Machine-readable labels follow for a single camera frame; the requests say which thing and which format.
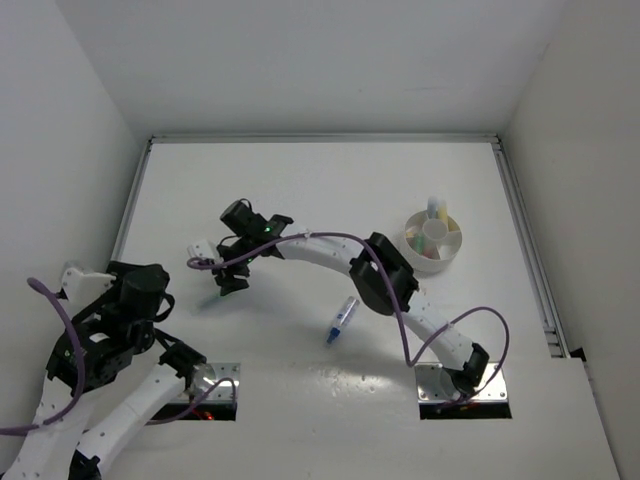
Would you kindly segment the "clear glue stick blue cap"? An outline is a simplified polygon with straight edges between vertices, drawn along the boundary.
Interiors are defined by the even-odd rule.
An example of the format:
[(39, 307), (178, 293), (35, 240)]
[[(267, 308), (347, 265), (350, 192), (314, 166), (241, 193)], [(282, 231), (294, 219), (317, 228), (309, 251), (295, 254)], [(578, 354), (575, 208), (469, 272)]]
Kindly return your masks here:
[(346, 299), (344, 304), (334, 316), (332, 323), (328, 329), (325, 340), (325, 344), (327, 346), (333, 345), (341, 336), (343, 331), (349, 325), (351, 319), (354, 317), (359, 305), (360, 301), (353, 296), (350, 296)]

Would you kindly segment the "white round divided container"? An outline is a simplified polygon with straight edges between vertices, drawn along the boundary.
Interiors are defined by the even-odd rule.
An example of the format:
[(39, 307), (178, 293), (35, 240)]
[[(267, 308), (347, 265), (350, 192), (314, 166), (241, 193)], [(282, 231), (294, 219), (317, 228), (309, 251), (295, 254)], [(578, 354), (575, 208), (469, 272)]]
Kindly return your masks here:
[[(425, 240), (422, 255), (413, 249), (413, 238)], [(451, 217), (444, 223), (437, 217), (430, 219), (427, 211), (419, 211), (408, 218), (400, 236), (399, 249), (411, 267), (425, 274), (436, 274), (449, 267), (461, 249), (462, 231)]]

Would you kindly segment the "blue highlighter pen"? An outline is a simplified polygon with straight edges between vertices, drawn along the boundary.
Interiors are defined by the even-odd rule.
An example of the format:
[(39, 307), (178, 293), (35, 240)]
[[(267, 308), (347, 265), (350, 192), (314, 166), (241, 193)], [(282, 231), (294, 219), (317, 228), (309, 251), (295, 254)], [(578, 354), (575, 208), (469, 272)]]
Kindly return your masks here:
[(427, 216), (430, 219), (436, 218), (439, 209), (439, 199), (437, 196), (430, 196), (427, 203)]

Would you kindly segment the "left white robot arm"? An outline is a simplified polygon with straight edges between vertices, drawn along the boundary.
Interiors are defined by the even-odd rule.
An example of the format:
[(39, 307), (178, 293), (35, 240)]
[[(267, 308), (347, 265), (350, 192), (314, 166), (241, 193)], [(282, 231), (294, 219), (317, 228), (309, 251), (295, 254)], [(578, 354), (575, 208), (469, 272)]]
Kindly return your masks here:
[[(170, 400), (188, 391), (206, 358), (158, 329), (175, 306), (170, 275), (159, 264), (112, 261), (105, 272), (70, 262), (53, 292), (29, 278), (64, 323), (48, 358), (42, 394), (30, 424), (4, 428), (21, 448), (4, 479), (101, 479), (116, 456)], [(139, 386), (96, 425), (106, 388), (135, 356), (164, 351)]]

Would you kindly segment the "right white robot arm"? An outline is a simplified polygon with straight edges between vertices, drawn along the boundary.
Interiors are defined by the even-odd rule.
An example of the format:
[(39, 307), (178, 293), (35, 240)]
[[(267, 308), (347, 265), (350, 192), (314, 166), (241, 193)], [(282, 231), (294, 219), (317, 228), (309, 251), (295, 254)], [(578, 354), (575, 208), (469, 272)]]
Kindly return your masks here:
[(242, 200), (220, 217), (236, 240), (220, 245), (223, 265), (213, 270), (223, 296), (249, 287), (249, 263), (259, 256), (300, 260), (348, 276), (362, 303), (372, 311), (401, 315), (403, 325), (428, 344), (462, 397), (479, 386), (489, 355), (478, 343), (457, 331), (419, 296), (414, 269), (391, 241), (374, 232), (366, 240), (346, 234), (310, 232), (290, 217), (266, 219)]

